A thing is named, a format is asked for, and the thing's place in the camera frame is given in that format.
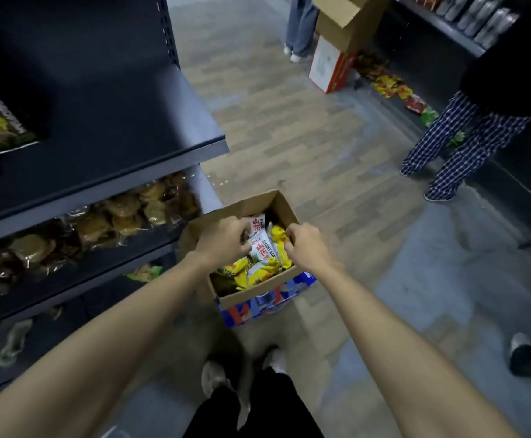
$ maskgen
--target left hand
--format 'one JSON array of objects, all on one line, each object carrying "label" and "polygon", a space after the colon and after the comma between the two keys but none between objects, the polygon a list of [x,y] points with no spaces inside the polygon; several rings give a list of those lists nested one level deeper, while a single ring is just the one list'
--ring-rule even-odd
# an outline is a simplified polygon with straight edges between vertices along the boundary
[{"label": "left hand", "polygon": [[194,253],[207,274],[232,265],[250,252],[252,246],[249,242],[241,244],[241,235],[250,227],[248,218],[227,217],[203,231]]}]

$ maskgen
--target forearm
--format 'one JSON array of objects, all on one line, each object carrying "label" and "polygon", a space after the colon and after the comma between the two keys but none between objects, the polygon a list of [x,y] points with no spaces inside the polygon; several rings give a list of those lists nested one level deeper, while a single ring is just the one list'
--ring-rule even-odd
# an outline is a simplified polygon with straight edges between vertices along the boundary
[{"label": "forearm", "polygon": [[0,394],[0,437],[91,433],[205,275],[189,256],[52,349]]},{"label": "forearm", "polygon": [[517,436],[452,363],[374,294],[335,267],[314,274],[405,436]]}]

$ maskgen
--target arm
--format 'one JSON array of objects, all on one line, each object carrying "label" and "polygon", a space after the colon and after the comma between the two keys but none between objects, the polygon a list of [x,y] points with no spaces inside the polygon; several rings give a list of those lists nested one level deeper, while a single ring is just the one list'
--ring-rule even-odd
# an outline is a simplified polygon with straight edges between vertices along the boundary
[{"label": "arm", "polygon": [[288,256],[328,290],[407,438],[517,438],[509,422],[438,349],[333,261],[317,228],[291,225]]},{"label": "arm", "polygon": [[221,220],[182,262],[44,355],[0,393],[0,438],[90,436],[199,280],[249,252],[248,227]]}]

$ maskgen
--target person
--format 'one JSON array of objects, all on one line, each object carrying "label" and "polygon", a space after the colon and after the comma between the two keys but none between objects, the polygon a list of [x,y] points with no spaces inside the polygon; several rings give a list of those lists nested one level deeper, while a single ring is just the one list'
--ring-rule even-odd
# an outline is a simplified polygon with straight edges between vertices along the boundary
[{"label": "person", "polygon": [[[31,366],[0,393],[0,438],[92,436],[195,285],[250,251],[240,242],[249,226],[247,219],[228,217],[207,228],[178,265]],[[438,349],[333,260],[317,228],[291,224],[286,233],[293,240],[285,243],[288,256],[327,289],[403,436],[518,437]],[[283,370],[283,357],[274,350],[255,379],[247,428],[240,434],[321,436]],[[237,433],[238,402],[224,371],[205,365],[202,384],[210,399],[193,417],[187,438]]]},{"label": "person", "polygon": [[509,369],[516,377],[531,377],[531,340],[524,333],[511,339]]},{"label": "person", "polygon": [[284,43],[284,54],[292,63],[298,63],[311,50],[318,14],[312,0],[292,0]]},{"label": "person", "polygon": [[419,172],[456,133],[476,124],[447,160],[424,198],[449,201],[462,181],[531,122],[531,5],[496,44],[468,67],[446,110],[401,163],[401,174]]}]

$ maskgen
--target plaid pants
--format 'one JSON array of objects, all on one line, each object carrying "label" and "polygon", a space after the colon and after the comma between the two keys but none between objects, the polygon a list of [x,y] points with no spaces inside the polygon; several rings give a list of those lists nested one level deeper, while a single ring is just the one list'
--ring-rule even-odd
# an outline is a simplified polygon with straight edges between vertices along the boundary
[{"label": "plaid pants", "polygon": [[497,150],[506,147],[531,121],[531,117],[497,114],[474,104],[466,94],[456,92],[444,113],[434,120],[420,142],[403,160],[401,173],[409,175],[422,169],[474,117],[478,119],[476,127],[436,174],[425,194],[427,198],[452,198],[464,178],[480,168]]}]

